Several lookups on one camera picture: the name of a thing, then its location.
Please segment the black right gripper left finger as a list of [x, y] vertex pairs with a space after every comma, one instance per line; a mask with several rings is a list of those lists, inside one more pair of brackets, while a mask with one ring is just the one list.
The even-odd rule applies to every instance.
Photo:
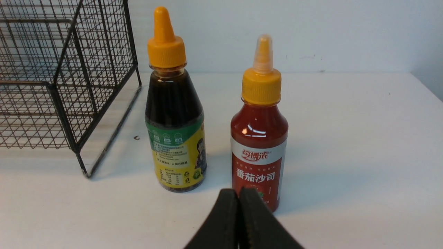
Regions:
[[237, 249], [238, 197], [233, 189], [221, 189], [204, 223], [186, 249]]

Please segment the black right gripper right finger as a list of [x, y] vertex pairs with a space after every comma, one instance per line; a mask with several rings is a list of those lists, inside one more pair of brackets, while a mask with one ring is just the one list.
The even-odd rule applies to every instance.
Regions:
[[303, 249], [267, 207], [255, 188], [239, 193], [240, 249]]

